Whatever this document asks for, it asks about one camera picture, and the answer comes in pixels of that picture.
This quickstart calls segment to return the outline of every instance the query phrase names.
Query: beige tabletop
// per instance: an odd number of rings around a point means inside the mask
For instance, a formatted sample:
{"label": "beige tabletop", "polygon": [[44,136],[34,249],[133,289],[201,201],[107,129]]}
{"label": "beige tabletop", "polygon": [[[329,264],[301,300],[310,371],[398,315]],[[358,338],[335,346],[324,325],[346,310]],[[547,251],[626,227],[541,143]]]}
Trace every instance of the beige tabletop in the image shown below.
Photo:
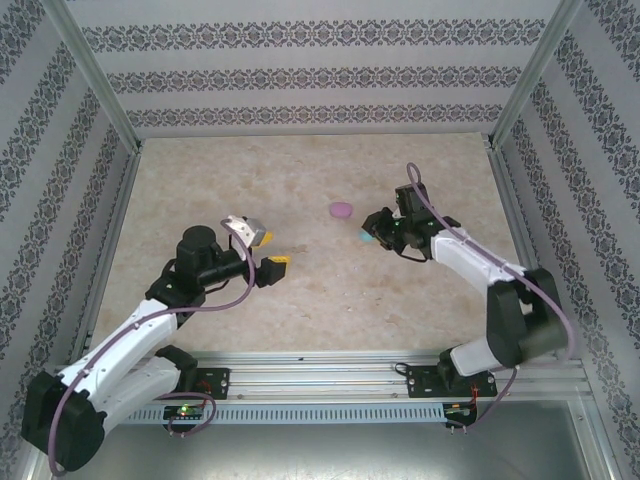
{"label": "beige tabletop", "polygon": [[[229,214],[260,219],[274,240],[256,258],[290,255],[287,276],[240,306],[196,314],[170,342],[190,351],[445,349],[484,332],[481,295],[435,262],[403,260],[359,236],[394,207],[415,162],[434,205],[496,254],[516,261],[479,134],[147,140],[93,344],[143,299],[182,232]],[[329,204],[349,202],[347,220]],[[245,288],[235,279],[206,305]]]}

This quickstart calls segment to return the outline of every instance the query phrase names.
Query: pink object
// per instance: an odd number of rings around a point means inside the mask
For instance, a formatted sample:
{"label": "pink object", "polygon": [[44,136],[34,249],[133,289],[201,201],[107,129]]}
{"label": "pink object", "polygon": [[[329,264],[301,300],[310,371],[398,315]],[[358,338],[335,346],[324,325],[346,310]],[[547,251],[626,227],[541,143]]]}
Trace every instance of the pink object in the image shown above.
{"label": "pink object", "polygon": [[353,207],[350,203],[334,202],[329,205],[329,213],[335,218],[349,218],[353,213]]}

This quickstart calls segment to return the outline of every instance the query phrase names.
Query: bracket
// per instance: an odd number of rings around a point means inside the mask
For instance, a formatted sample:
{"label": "bracket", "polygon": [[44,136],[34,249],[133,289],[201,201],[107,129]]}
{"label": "bracket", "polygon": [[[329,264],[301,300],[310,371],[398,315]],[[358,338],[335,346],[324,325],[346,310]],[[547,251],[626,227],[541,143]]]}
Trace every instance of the bracket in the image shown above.
{"label": "bracket", "polygon": [[498,395],[495,377],[489,372],[480,372],[470,377],[460,377],[448,389],[438,374],[435,365],[396,364],[395,370],[406,378],[409,398],[460,398],[471,397],[472,387],[478,389],[478,397],[495,397]]}
{"label": "bracket", "polygon": [[228,368],[198,368],[193,390],[211,395],[214,400],[226,400],[230,376]]}

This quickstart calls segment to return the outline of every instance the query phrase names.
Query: damask pattern border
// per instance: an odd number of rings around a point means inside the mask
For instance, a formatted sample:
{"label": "damask pattern border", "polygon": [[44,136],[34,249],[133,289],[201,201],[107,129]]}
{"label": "damask pattern border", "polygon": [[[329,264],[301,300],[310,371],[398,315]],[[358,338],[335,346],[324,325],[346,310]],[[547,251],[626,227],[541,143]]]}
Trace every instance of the damask pattern border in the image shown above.
{"label": "damask pattern border", "polygon": [[[67,306],[66,303],[69,298],[69,293],[71,292],[73,280],[79,267],[80,258],[85,248],[91,225],[100,203],[99,199],[106,184],[108,172],[113,163],[119,141],[115,129],[113,126],[110,126],[100,148],[100,153],[92,175],[92,181],[90,181],[87,186],[82,206],[76,217],[73,232],[63,255],[63,260],[56,273],[56,281],[47,299],[47,307],[43,311],[43,318],[38,324],[38,331],[32,343],[33,347],[29,352],[29,360],[25,363],[24,372],[20,376],[18,390],[14,394],[15,401],[9,408],[9,419],[2,426],[3,435],[0,439],[0,478],[12,478],[12,470],[16,463],[16,453],[21,445],[20,428],[27,386],[31,379],[37,375],[46,362],[49,361],[55,340],[55,332],[57,332],[58,328],[57,325]],[[126,172],[127,165],[125,164],[119,179],[116,200],[125,179]],[[98,257],[102,255],[115,206],[116,201],[111,205],[107,225],[100,243]],[[94,268],[89,280],[89,288],[91,288],[93,284],[95,275],[96,269]]]}
{"label": "damask pattern border", "polygon": [[0,360],[4,360],[4,350],[11,342],[11,332],[22,314],[26,295],[31,290],[31,283],[40,266],[45,246],[49,242],[99,109],[98,99],[89,89],[62,144],[42,198],[33,214],[34,218],[23,239],[24,243],[18,249],[17,259],[13,262],[14,269],[7,276],[0,299]]}
{"label": "damask pattern border", "polygon": [[640,349],[640,288],[629,273],[629,264],[618,247],[618,240],[601,207],[598,195],[591,184],[587,169],[582,164],[567,126],[555,105],[547,85],[540,81],[531,92],[531,100],[542,121],[547,138],[558,157],[558,164],[565,175],[567,186],[573,194],[584,227],[589,234],[594,252],[604,268],[609,290],[615,295],[616,305],[622,310],[629,335]]}
{"label": "damask pattern border", "polygon": [[4,85],[45,13],[38,0],[15,0],[0,21],[0,85]]}
{"label": "damask pattern border", "polygon": [[608,155],[618,183],[624,187],[625,196],[631,201],[631,208],[636,211],[636,219],[640,221],[638,147],[627,134],[627,127],[616,114],[615,106],[598,82],[598,76],[571,32],[567,32],[558,45],[555,57],[602,150]]}
{"label": "damask pattern border", "polygon": [[117,94],[326,88],[513,87],[520,67],[355,67],[127,72],[108,75]]}
{"label": "damask pattern border", "polygon": [[640,15],[629,0],[589,0],[589,9],[640,82]]}
{"label": "damask pattern border", "polygon": [[580,265],[573,246],[560,218],[558,206],[553,198],[551,187],[540,166],[540,159],[531,141],[522,118],[519,118],[511,135],[524,162],[529,183],[534,191],[536,203],[540,209],[547,235],[553,246],[558,268],[562,272],[564,285],[569,293],[578,322],[582,327],[585,345],[593,358],[596,375],[600,380],[606,402],[612,413],[613,422],[618,426],[617,433],[625,445],[625,454],[629,456],[631,470],[640,476],[640,426],[638,417],[631,412],[631,397],[625,392],[626,385],[620,380],[620,368],[615,363],[615,355],[607,337],[602,333],[598,312],[593,306],[589,287],[580,271]]}
{"label": "damask pattern border", "polygon": [[502,105],[330,105],[302,107],[129,110],[136,127],[295,125],[331,123],[494,122]]}
{"label": "damask pattern border", "polygon": [[98,53],[261,47],[534,45],[542,19],[334,20],[82,29]]}
{"label": "damask pattern border", "polygon": [[33,160],[36,147],[42,140],[53,112],[58,106],[71,74],[76,68],[73,56],[64,43],[60,43],[38,87],[29,99],[29,106],[18,120],[13,136],[7,142],[0,158],[0,223],[11,206],[11,199],[22,184],[26,167]]}
{"label": "damask pattern border", "polygon": [[124,163],[122,173],[120,174],[120,180],[118,181],[118,187],[116,189],[116,194],[113,198],[113,203],[111,204],[111,210],[109,211],[109,220],[107,221],[107,226],[104,230],[104,235],[100,240],[100,247],[98,249],[98,255],[96,256],[96,261],[93,265],[93,271],[91,272],[91,278],[88,282],[88,288],[84,296],[84,300],[82,301],[82,308],[80,309],[80,313],[78,314],[78,319],[75,322],[76,328],[73,332],[73,337],[71,338],[71,342],[69,342],[69,351],[67,353],[67,360],[65,363],[70,364],[72,362],[71,356],[73,355],[73,351],[78,341],[78,334],[80,333],[80,327],[82,326],[82,322],[84,320],[85,312],[87,311],[87,307],[89,306],[89,297],[93,291],[93,282],[95,281],[96,275],[98,273],[98,267],[100,266],[100,260],[102,259],[102,251],[104,247],[106,247],[107,237],[109,235],[109,229],[111,228],[111,222],[113,220],[114,213],[116,211],[116,206],[118,204],[118,199],[120,198],[120,192],[122,191],[122,185],[126,179],[127,169],[129,168],[129,163],[133,161],[133,155],[127,153],[127,160]]}

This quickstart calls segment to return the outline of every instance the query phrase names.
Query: white arm segment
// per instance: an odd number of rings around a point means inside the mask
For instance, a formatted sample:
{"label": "white arm segment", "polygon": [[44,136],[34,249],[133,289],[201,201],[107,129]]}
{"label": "white arm segment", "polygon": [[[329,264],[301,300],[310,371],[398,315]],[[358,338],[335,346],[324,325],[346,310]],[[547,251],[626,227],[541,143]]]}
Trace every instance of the white arm segment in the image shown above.
{"label": "white arm segment", "polygon": [[[476,245],[479,243],[471,239],[465,229],[454,228],[454,230],[463,235],[467,239],[466,242],[458,240],[448,230],[442,230],[431,239],[433,258],[469,282],[486,301],[489,285],[493,285],[498,280],[510,282],[513,277],[472,249],[467,242],[473,242]],[[494,257],[516,272],[524,274],[524,267],[508,263],[497,255]]]}
{"label": "white arm segment", "polygon": [[127,375],[101,403],[94,403],[97,411],[107,414],[102,425],[105,436],[139,408],[173,391],[178,380],[180,371],[173,362],[161,357],[153,357],[144,367]]}
{"label": "white arm segment", "polygon": [[486,336],[455,347],[451,350],[451,361],[463,377],[502,366],[491,353]]}
{"label": "white arm segment", "polygon": [[[62,382],[68,386],[78,372],[84,369],[93,355],[127,325],[135,323],[151,313],[166,309],[167,306],[157,300],[143,300],[140,302],[137,310],[115,332],[87,355],[60,372],[63,375]],[[91,403],[96,406],[101,404],[138,360],[177,329],[175,315],[162,315],[142,324],[138,329],[131,330],[110,348],[89,372],[89,375],[80,381],[75,389],[76,392],[87,390]]]}
{"label": "white arm segment", "polygon": [[[482,294],[486,303],[488,287],[498,280],[510,282],[513,280],[513,276],[471,248],[468,242],[474,242],[476,245],[479,244],[469,238],[466,230],[463,228],[455,228],[454,230],[459,232],[466,241],[458,240],[447,230],[441,231],[431,239],[433,258],[438,263],[442,263],[451,268],[468,281]],[[524,267],[508,263],[497,255],[494,255],[494,257],[516,272],[524,274]],[[501,366],[500,362],[498,362],[491,353],[486,336],[455,347],[451,350],[451,361],[458,373],[463,377],[475,375],[476,373]]]}

